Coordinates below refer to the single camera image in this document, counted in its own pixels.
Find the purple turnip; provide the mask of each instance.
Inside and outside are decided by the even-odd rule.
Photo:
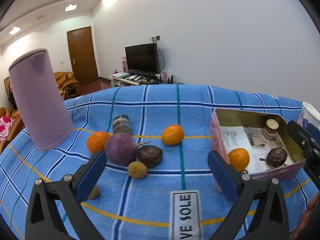
[[[104,151],[114,164],[127,166],[135,161],[138,147],[146,143],[136,144],[129,134],[115,133],[106,141]]]

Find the white paper cup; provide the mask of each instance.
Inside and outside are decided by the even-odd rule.
[[[312,105],[303,102],[298,124],[305,129],[309,123],[320,130],[320,113]]]

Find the blue tablecloth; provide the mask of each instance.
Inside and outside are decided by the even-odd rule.
[[[0,213],[19,239],[24,239],[34,181],[39,177],[56,181],[73,174],[91,157],[86,148],[88,136],[99,130],[112,132],[111,122],[119,114],[129,117],[134,140],[151,140],[151,144],[163,149],[164,159],[141,180],[128,176],[126,167],[108,161],[97,183],[100,197],[82,203],[98,231],[112,240],[167,239],[170,191],[188,189],[200,193],[203,239],[209,239],[232,206],[216,191],[207,165],[212,109],[281,114],[287,122],[297,120],[301,110],[301,102],[292,99],[196,85],[113,88],[67,100],[65,106],[74,130],[59,147],[39,151],[23,130],[0,156]],[[161,142],[163,129],[174,123],[180,123],[185,131],[182,147],[168,147]],[[281,186],[292,230],[317,189],[304,171],[281,182]],[[256,203],[238,237],[245,234],[255,207]],[[60,202],[58,209],[68,232],[78,239]]]

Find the purple bottle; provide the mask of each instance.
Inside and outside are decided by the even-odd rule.
[[[35,49],[9,67],[20,116],[37,148],[49,151],[66,140],[72,121],[61,99],[46,49]]]

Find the ceiling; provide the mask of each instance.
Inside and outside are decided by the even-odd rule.
[[[99,0],[15,0],[0,22],[0,46],[14,38],[9,31],[21,28],[19,34],[39,24],[68,14],[91,11]],[[77,4],[74,11],[65,12],[69,4]]]

